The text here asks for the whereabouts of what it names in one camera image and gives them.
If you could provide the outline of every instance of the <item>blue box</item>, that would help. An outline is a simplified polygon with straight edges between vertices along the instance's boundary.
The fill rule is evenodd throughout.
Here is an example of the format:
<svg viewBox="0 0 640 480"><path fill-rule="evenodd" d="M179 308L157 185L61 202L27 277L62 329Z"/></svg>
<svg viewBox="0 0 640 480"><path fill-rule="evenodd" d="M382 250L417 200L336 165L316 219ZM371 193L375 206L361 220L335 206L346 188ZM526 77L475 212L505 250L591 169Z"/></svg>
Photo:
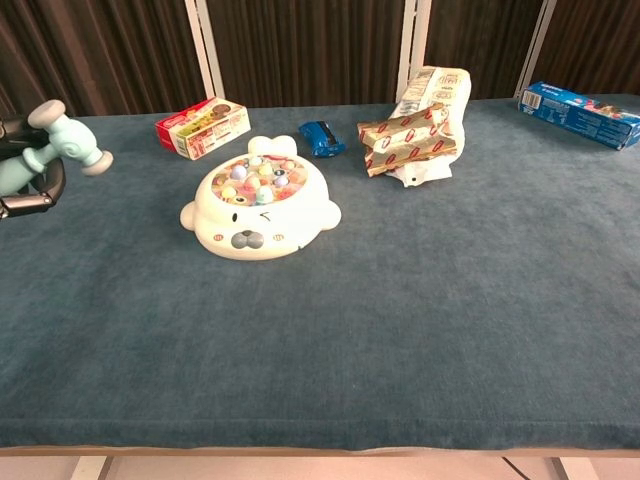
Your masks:
<svg viewBox="0 0 640 480"><path fill-rule="evenodd" d="M518 109L616 150L640 140L640 115L543 82L522 92Z"/></svg>

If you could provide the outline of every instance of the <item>seal nose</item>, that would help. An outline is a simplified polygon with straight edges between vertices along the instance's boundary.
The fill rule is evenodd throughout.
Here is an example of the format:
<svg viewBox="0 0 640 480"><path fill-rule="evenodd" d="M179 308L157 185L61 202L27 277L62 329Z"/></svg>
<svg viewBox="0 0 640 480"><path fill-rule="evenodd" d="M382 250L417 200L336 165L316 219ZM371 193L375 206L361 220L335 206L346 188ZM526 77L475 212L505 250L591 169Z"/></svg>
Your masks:
<svg viewBox="0 0 640 480"><path fill-rule="evenodd" d="M244 247L260 248L264 245L264 237L261 233L244 230L236 233L231 237L231 245L233 248L241 249Z"/></svg>

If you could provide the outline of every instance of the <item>red cookie box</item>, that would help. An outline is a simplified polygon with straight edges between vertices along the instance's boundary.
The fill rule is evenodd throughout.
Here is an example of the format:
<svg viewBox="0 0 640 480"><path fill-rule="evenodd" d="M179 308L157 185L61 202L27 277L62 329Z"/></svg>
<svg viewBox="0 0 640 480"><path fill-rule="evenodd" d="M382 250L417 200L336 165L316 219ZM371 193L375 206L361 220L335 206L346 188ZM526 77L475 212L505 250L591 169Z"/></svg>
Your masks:
<svg viewBox="0 0 640 480"><path fill-rule="evenodd" d="M156 123L160 143L191 160L251 130L247 109L214 97Z"/></svg>

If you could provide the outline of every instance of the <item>white pole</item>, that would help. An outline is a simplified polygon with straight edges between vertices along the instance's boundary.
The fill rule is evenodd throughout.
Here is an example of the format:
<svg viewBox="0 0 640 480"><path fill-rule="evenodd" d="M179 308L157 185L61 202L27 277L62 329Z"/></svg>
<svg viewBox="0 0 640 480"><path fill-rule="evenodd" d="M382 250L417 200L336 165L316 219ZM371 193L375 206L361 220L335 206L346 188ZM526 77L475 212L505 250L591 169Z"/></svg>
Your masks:
<svg viewBox="0 0 640 480"><path fill-rule="evenodd" d="M184 6L187 9L187 17L189 18L189 26L191 27L193 44L196 48L196 56L198 58L198 65L200 66L200 75L202 76L204 91L207 98L211 98L215 96L215 90L213 89L211 72L209 71L209 65L207 63L207 51L204 47L204 42L202 41L200 20L198 19L198 11L196 9L195 1L184 0Z"/></svg>
<svg viewBox="0 0 640 480"><path fill-rule="evenodd" d="M418 0L416 11L416 25L413 30L413 46L411 49L411 69L409 79L412 79L424 66L424 52L427 49L427 33L429 32L429 18L431 16L431 0Z"/></svg>
<svg viewBox="0 0 640 480"><path fill-rule="evenodd" d="M538 14L538 21L536 27L533 30L531 36L531 43L529 43L529 51L524 59L522 70L520 71L520 78L516 85L516 91L513 93L514 98L519 98L522 91L527 88L531 83L531 77L533 71L538 63L538 57L540 56L540 50L544 43L544 38L547 35L549 29L549 23L551 23L551 17L553 16L553 10L556 8L556 0L543 0L540 6L540 13Z"/></svg>
<svg viewBox="0 0 640 480"><path fill-rule="evenodd" d="M416 16L416 0L404 0L404 17L402 21L402 41L400 42L400 60L398 63L398 86L396 87L396 103L400 101L409 81L409 54L411 38Z"/></svg>
<svg viewBox="0 0 640 480"><path fill-rule="evenodd" d="M198 16L200 17L200 27L202 28L204 44L207 48L207 58L209 59L209 68L211 69L211 77L213 78L216 96L225 98L222 72L220 71L220 63L218 62L218 51L216 50L216 41L213 36L211 18L209 18L207 0L196 0L196 6L198 8Z"/></svg>

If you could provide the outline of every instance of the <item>packaged food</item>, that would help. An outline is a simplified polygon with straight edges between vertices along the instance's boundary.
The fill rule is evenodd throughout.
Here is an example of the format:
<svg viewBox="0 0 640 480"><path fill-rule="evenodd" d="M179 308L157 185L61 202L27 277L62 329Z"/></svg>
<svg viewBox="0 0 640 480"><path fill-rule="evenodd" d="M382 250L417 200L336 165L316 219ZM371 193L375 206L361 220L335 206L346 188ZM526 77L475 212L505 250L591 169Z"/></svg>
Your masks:
<svg viewBox="0 0 640 480"><path fill-rule="evenodd" d="M640 115L538 82L520 96L521 112L622 150L640 141Z"/></svg>
<svg viewBox="0 0 640 480"><path fill-rule="evenodd" d="M329 128L325 121L307 122L298 131L311 145L314 157L333 157L344 152L346 146Z"/></svg>
<svg viewBox="0 0 640 480"><path fill-rule="evenodd" d="M384 122L359 123L360 141L366 146L369 176L393 171L418 160L435 158L456 149L448 137L448 109L435 104L406 117Z"/></svg>
<svg viewBox="0 0 640 480"><path fill-rule="evenodd" d="M470 93L471 77L466 70L433 66L421 68L409 82L391 118L411 115L436 103L442 104L449 111L448 126L444 135L453 140L455 149L442 151L434 158L408 162L385 173L398 178L405 187L451 177L450 164L460 157L464 149L462 118Z"/></svg>
<svg viewBox="0 0 640 480"><path fill-rule="evenodd" d="M191 160L197 160L249 130L247 109L217 97L156 123L162 145Z"/></svg>

